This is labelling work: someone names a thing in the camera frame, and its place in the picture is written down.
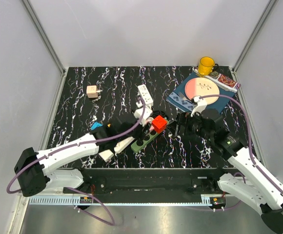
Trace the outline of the white triangular power strip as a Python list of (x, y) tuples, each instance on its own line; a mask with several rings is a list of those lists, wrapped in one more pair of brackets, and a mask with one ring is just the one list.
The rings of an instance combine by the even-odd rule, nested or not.
[(127, 137), (126, 139), (120, 141), (117, 143), (116, 147), (114, 148), (114, 151), (116, 154), (121, 153), (127, 146), (129, 146), (134, 141), (134, 138), (132, 136)]

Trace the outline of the green power strip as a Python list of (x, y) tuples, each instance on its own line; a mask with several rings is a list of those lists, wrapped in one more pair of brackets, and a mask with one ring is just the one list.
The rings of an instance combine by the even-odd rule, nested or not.
[(159, 134), (155, 131), (148, 133), (143, 140), (136, 140), (131, 144), (133, 152), (138, 153), (144, 149), (150, 142), (152, 142)]

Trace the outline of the white rectangular power strip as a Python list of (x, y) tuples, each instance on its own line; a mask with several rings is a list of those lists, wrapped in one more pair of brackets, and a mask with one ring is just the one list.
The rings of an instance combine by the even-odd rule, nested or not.
[(147, 106), (153, 106), (153, 99), (145, 84), (139, 85), (138, 92)]

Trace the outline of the red cube socket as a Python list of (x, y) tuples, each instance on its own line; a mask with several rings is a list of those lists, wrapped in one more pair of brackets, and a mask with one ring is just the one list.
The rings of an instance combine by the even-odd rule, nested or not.
[(168, 122), (165, 118), (159, 115), (152, 120), (151, 124), (154, 128), (154, 131), (159, 134), (167, 127)]

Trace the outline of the pink cube socket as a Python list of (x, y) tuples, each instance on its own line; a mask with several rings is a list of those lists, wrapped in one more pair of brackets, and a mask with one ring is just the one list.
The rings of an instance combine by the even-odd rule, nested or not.
[(151, 125), (151, 127), (149, 128), (149, 132), (152, 132), (154, 130), (154, 126)]

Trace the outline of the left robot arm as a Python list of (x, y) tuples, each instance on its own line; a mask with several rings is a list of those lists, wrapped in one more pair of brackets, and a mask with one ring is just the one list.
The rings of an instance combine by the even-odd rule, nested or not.
[(109, 161), (142, 135), (151, 114), (137, 110), (130, 117), (96, 127), (91, 132), (55, 148), (35, 151), (23, 150), (15, 167), (13, 181), (19, 183), (24, 197), (31, 197), (45, 189), (71, 187), (86, 193), (91, 181), (80, 170), (62, 169), (62, 166), (86, 156), (100, 156)]

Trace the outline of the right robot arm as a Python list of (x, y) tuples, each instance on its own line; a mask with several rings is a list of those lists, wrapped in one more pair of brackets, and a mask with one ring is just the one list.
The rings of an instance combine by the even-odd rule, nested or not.
[(274, 233), (283, 234), (283, 183), (253, 156), (244, 140), (226, 130), (218, 111), (181, 113), (174, 125), (180, 136), (197, 135), (207, 140), (217, 155), (251, 182), (251, 185), (239, 182), (232, 174), (218, 169), (207, 181), (208, 190), (212, 193), (221, 190), (235, 196), (255, 210)]

